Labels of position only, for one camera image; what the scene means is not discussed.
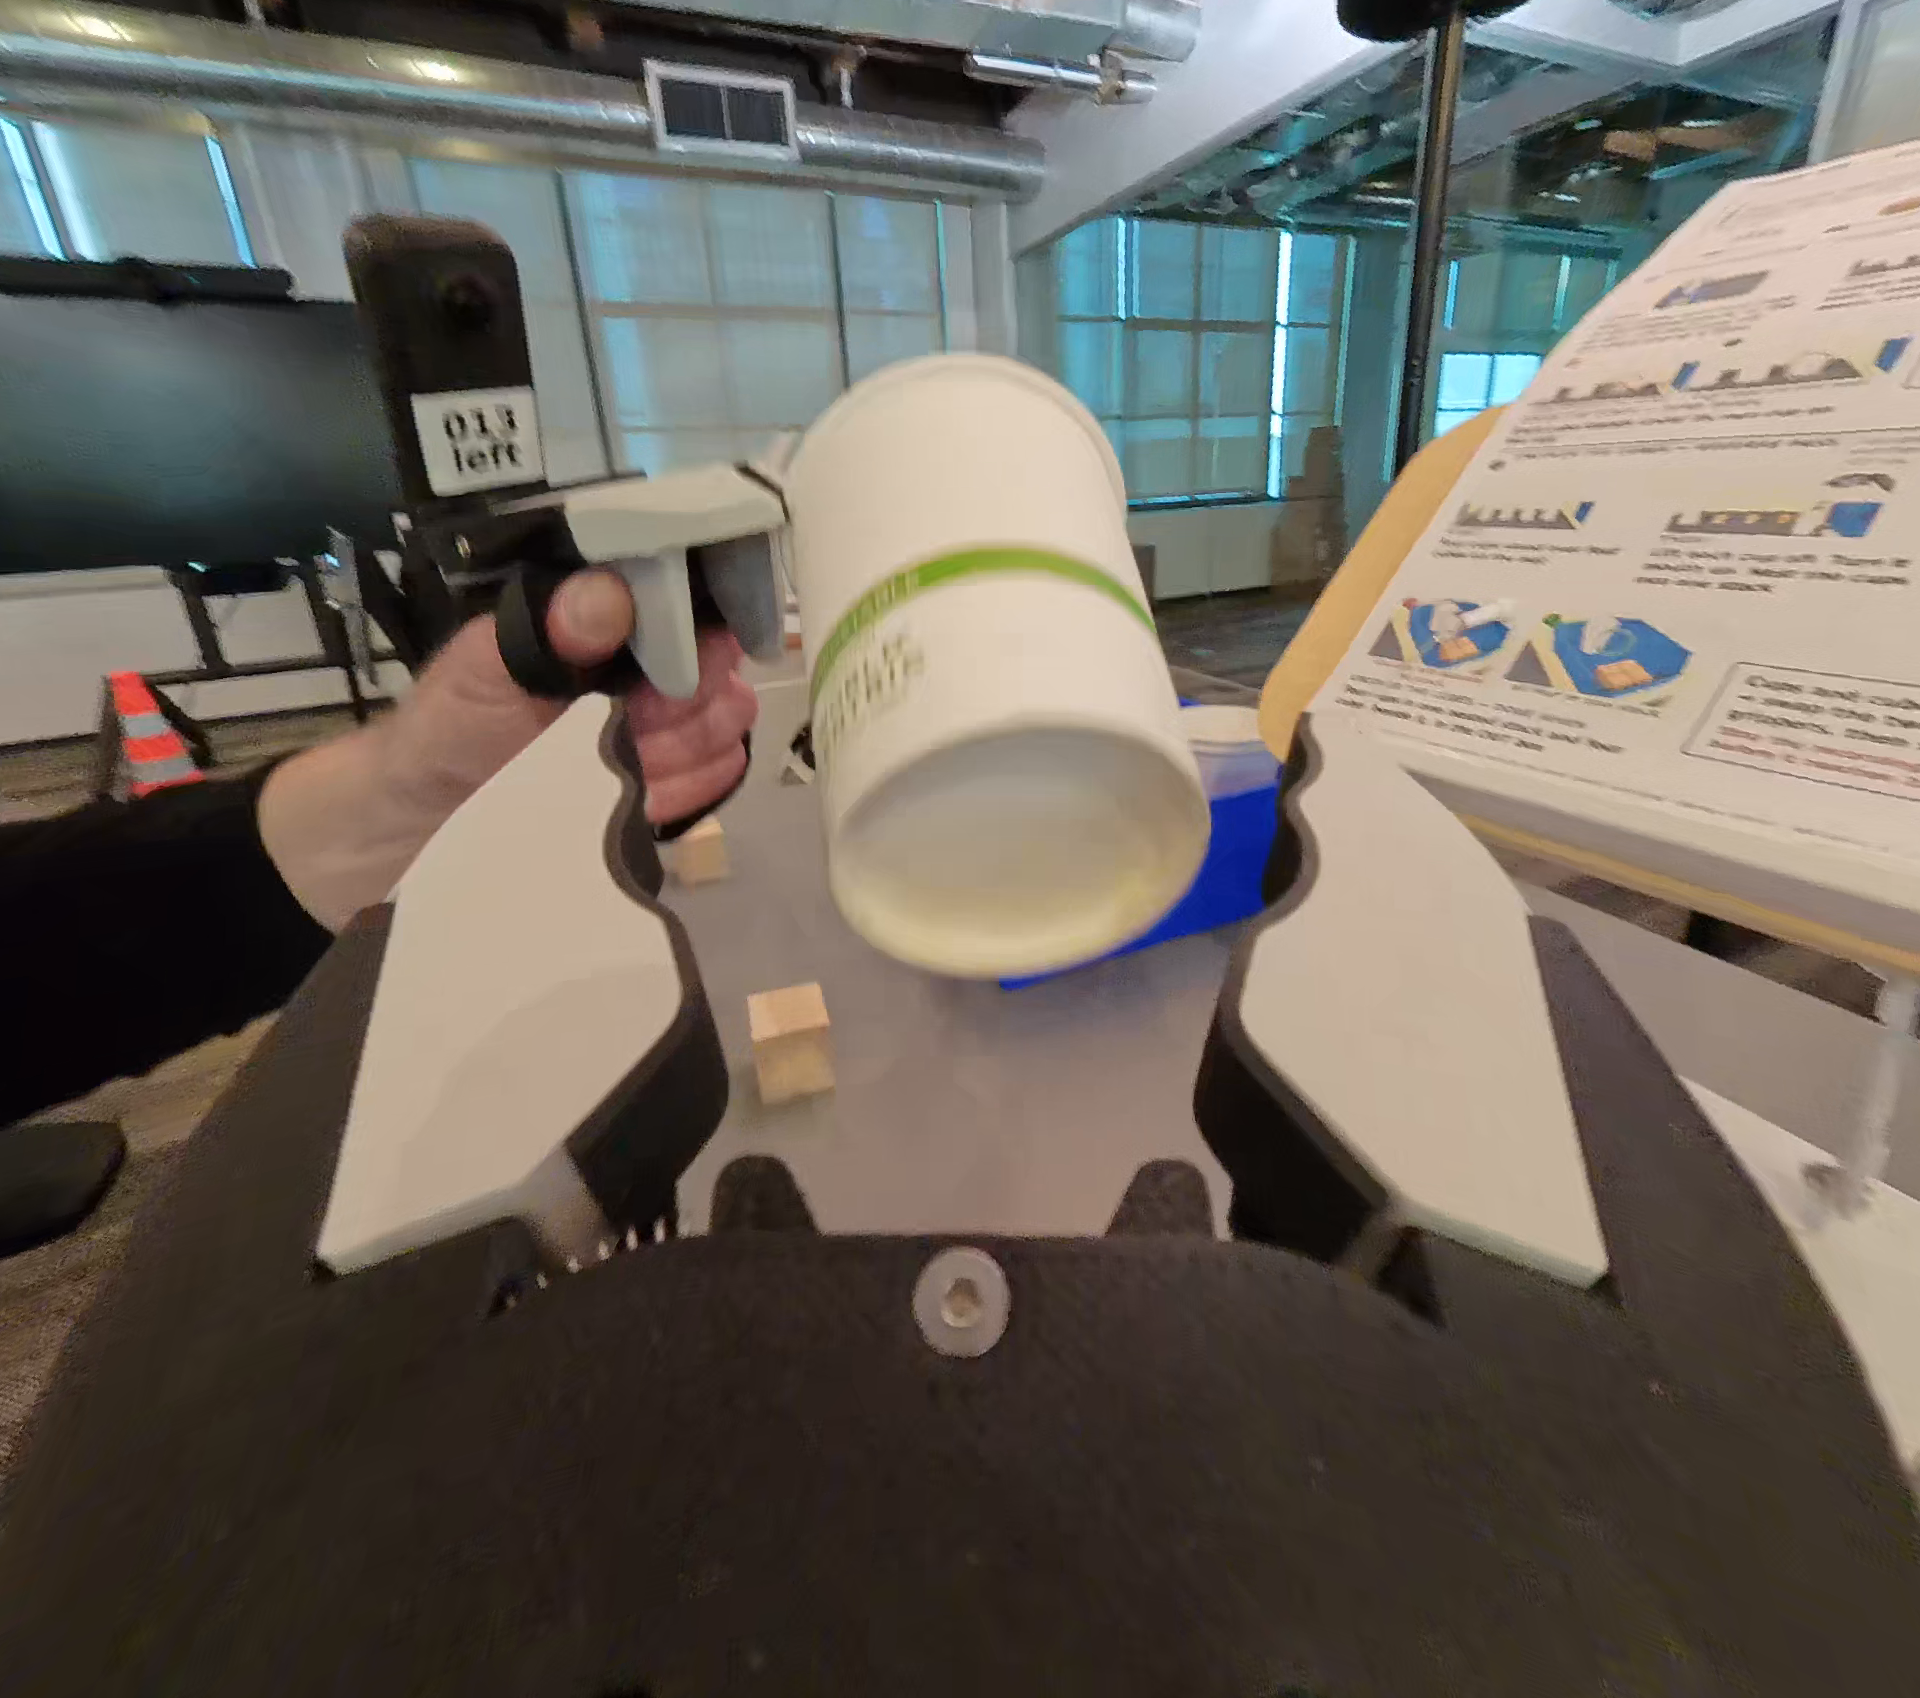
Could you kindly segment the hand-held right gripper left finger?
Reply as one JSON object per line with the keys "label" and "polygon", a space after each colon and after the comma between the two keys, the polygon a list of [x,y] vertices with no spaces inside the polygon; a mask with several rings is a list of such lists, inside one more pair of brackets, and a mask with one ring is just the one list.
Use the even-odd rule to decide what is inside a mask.
{"label": "hand-held right gripper left finger", "polygon": [[584,1266],[680,1218],[726,1053],[660,905],[624,713],[575,703],[390,896],[320,1261],[368,1271],[515,1219]]}

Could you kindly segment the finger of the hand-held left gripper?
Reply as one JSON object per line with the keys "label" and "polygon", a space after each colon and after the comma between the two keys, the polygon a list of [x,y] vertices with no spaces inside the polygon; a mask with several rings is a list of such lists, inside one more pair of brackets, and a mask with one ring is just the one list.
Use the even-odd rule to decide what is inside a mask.
{"label": "finger of the hand-held left gripper", "polygon": [[747,532],[704,547],[704,584],[712,618],[754,665],[787,655],[787,582],[779,532]]}
{"label": "finger of the hand-held left gripper", "polygon": [[747,464],[699,464],[658,482],[563,489],[563,527],[592,566],[658,561],[787,530],[781,489]]}

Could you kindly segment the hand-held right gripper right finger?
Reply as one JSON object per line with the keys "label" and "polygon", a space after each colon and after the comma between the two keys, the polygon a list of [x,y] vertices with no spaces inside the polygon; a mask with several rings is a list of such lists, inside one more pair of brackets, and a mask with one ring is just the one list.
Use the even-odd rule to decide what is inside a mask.
{"label": "hand-held right gripper right finger", "polygon": [[1375,1278],[1410,1237],[1609,1271],[1530,905],[1352,717],[1304,717],[1194,1085],[1230,1234]]}

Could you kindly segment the white paper cup green band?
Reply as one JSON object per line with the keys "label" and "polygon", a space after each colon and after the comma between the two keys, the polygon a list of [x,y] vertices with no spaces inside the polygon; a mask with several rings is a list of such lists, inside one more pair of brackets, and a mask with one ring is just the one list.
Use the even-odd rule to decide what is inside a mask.
{"label": "white paper cup green band", "polygon": [[845,392],[781,489],[849,926],[993,981],[1155,926],[1210,801],[1097,417],[1028,363],[924,355]]}

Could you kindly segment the blue plastic bin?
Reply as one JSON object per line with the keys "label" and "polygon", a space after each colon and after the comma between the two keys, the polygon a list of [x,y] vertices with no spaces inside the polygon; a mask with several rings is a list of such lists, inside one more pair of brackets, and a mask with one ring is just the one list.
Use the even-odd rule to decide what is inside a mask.
{"label": "blue plastic bin", "polygon": [[1057,965],[1028,976],[997,977],[999,992],[1021,992],[1079,968],[1127,958],[1165,941],[1200,937],[1214,926],[1244,922],[1264,905],[1264,869],[1278,836],[1285,769],[1259,736],[1259,713],[1248,697],[1180,697],[1180,727],[1210,801],[1208,855],[1180,896],[1140,937],[1102,951],[1079,965]]}

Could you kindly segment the person's left forearm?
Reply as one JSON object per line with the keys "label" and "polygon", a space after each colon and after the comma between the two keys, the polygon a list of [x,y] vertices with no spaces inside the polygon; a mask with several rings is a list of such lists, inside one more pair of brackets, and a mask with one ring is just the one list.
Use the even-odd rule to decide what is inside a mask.
{"label": "person's left forearm", "polygon": [[266,778],[4,822],[4,1126],[277,1013],[328,955],[259,836]]}

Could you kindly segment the grey desk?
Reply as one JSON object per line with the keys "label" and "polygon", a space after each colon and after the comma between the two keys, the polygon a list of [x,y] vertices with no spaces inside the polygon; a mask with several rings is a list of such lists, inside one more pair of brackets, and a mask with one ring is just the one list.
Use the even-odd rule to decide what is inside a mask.
{"label": "grey desk", "polygon": [[[729,1062],[724,1126],[682,1183],[682,1228],[706,1232],[712,1176],[737,1155],[787,1157],[825,1232],[1097,1234],[1148,1157],[1194,1163],[1225,1215],[1194,1077],[1240,926],[1021,992],[879,958],[826,896],[812,787],[781,783],[805,704],[801,655],[747,678],[763,703],[751,778],[721,810],[734,874],[660,893]],[[770,1111],[747,997],[802,981],[826,992],[833,1090]]]}

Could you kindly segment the person's left hand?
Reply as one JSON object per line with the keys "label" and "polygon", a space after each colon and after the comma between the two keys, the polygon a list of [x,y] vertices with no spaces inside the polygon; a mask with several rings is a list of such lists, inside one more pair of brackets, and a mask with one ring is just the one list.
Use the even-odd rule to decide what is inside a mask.
{"label": "person's left hand", "polygon": [[[724,629],[699,635],[691,697],[636,685],[624,717],[658,830],[704,821],[751,763],[758,695]],[[326,930],[389,899],[438,830],[563,717],[523,692],[491,621],[466,621],[395,713],[266,772],[255,830],[293,902]]]}

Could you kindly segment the large black screen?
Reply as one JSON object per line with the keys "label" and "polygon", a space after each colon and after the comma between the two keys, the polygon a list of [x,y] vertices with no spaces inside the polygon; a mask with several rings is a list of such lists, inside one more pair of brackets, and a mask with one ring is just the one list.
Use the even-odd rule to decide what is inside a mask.
{"label": "large black screen", "polygon": [[4,574],[390,554],[364,320],[290,272],[4,258]]}

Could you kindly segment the white vent grille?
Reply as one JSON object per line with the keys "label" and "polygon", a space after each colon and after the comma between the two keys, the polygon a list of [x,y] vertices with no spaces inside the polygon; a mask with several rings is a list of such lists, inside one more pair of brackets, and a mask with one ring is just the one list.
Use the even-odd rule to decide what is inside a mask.
{"label": "white vent grille", "polygon": [[646,57],[645,106],[658,153],[802,158],[795,87],[779,76]]}

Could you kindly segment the orange traffic cone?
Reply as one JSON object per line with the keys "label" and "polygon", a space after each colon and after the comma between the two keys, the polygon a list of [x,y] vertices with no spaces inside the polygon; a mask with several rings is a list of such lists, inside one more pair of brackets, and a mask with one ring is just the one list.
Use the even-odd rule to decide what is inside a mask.
{"label": "orange traffic cone", "polygon": [[139,801],[206,783],[208,743],[147,674],[109,674],[93,757],[93,798]]}

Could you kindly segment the white printed instruction board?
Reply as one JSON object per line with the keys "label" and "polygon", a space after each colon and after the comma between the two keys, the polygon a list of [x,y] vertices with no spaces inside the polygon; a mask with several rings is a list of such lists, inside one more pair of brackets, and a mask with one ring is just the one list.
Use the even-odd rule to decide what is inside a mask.
{"label": "white printed instruction board", "polygon": [[1396,485],[1264,721],[1917,972],[1917,140],[1739,180]]}

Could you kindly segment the silver round duct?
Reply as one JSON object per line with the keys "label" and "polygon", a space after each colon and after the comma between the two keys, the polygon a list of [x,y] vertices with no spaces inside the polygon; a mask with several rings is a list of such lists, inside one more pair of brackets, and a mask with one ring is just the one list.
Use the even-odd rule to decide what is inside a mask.
{"label": "silver round duct", "polygon": [[665,158],[682,170],[879,177],[924,189],[1030,199],[1045,147],[1010,132],[801,104],[787,79],[721,76],[721,101],[779,101],[773,140],[672,134],[650,101],[665,79],[631,83],[509,57],[395,43],[247,29],[87,0],[4,0],[4,89],[116,93],[224,112],[541,139],[594,157]]}

